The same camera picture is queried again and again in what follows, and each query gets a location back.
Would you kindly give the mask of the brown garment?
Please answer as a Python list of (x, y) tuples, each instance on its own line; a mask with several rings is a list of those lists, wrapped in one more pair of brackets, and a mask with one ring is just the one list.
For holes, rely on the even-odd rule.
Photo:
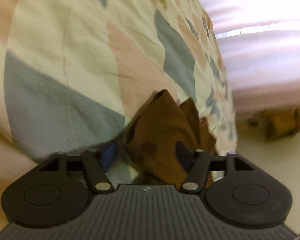
[(189, 151), (216, 154), (216, 140), (207, 120), (200, 119), (194, 101), (178, 105), (168, 90), (155, 94), (130, 126), (125, 150), (140, 168), (159, 180), (180, 187), (188, 171), (175, 153), (177, 142)]

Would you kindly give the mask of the checkered quilt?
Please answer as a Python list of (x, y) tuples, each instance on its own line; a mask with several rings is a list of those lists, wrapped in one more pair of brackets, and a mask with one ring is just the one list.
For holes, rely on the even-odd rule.
[(114, 139), (166, 89), (220, 154), (235, 111), (199, 0), (0, 0), (0, 133), (34, 160)]

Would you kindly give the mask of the pink curtain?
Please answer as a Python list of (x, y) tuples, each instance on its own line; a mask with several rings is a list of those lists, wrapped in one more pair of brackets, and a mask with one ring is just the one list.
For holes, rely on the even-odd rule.
[(300, 105), (300, 0), (199, 0), (210, 16), (237, 117)]

